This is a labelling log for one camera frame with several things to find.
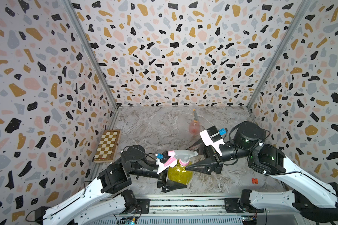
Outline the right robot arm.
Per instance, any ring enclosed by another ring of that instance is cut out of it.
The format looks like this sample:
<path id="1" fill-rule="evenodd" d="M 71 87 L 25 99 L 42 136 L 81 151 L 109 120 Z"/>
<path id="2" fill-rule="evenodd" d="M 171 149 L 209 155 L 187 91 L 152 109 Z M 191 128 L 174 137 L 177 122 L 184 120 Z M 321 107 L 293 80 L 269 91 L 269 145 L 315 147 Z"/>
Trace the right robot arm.
<path id="1" fill-rule="evenodd" d="M 230 132 L 211 127 L 200 133 L 195 144 L 204 159 L 187 166 L 188 171 L 220 174 L 241 158 L 255 172 L 277 179 L 290 187 L 285 192 L 258 192 L 244 189 L 237 199 L 226 201 L 229 213 L 258 213 L 269 209 L 295 212 L 304 218 L 329 223 L 338 221 L 338 184 L 325 183 L 291 161 L 280 149 L 267 144 L 270 132 L 244 121 Z"/>

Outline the grey pink spray nozzle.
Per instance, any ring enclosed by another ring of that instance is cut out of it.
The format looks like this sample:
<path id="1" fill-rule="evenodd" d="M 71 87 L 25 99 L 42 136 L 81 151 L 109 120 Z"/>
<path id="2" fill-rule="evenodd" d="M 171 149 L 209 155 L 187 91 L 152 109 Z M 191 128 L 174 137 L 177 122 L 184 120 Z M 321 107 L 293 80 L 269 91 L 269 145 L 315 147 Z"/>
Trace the grey pink spray nozzle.
<path id="1" fill-rule="evenodd" d="M 198 152 L 189 150 L 174 150 L 169 151 L 168 156 L 170 158 L 164 163 L 164 168 L 174 167 L 174 163 L 177 162 L 177 160 L 179 160 L 180 165 L 187 166 L 190 164 L 190 159 L 192 157 L 198 156 Z"/>

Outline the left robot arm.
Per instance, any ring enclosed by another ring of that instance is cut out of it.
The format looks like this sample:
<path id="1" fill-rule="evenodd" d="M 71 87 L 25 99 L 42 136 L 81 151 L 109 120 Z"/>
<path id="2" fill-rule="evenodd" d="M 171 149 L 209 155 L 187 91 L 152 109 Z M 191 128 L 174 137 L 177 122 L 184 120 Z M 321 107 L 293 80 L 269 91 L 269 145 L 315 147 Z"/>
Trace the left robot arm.
<path id="1" fill-rule="evenodd" d="M 84 189 L 53 207 L 39 207 L 34 211 L 38 225 L 86 225 L 102 217 L 131 213 L 139 207 L 133 191 L 131 175 L 157 179 L 157 188 L 163 193 L 187 188 L 169 179 L 168 169 L 187 166 L 197 152 L 189 150 L 165 151 L 156 154 L 152 161 L 140 145 L 125 147 L 120 158 L 110 164 Z"/>

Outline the pink transparent spray bottle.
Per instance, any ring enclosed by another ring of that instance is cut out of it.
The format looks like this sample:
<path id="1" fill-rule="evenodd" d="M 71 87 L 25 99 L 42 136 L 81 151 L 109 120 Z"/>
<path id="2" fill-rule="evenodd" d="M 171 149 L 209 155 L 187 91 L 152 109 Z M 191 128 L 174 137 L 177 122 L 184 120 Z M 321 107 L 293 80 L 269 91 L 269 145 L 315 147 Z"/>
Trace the pink transparent spray bottle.
<path id="1" fill-rule="evenodd" d="M 193 120 L 189 124 L 189 133 L 192 135 L 198 135 L 201 131 L 201 124 L 197 120 Z"/>

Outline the yellow spray bottle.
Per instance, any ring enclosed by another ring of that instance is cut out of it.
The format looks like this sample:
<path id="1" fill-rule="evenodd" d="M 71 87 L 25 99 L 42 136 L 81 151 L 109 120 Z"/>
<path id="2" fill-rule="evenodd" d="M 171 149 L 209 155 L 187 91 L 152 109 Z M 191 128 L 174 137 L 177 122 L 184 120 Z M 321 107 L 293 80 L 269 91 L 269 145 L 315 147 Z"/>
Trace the yellow spray bottle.
<path id="1" fill-rule="evenodd" d="M 171 181 L 188 185 L 193 178 L 193 172 L 187 171 L 185 166 L 177 163 L 175 167 L 168 168 L 168 178 Z"/>

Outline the grey yellow spray nozzle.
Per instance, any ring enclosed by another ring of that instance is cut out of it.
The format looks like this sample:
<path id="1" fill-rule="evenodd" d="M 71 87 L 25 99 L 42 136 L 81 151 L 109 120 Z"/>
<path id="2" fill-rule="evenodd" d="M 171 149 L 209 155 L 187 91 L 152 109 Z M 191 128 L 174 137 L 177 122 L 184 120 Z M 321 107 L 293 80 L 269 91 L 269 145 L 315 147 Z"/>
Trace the grey yellow spray nozzle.
<path id="1" fill-rule="evenodd" d="M 198 115 L 197 115 L 197 112 L 196 112 L 195 109 L 193 109 L 193 115 L 194 115 L 194 120 L 195 120 L 195 121 L 199 121 Z"/>

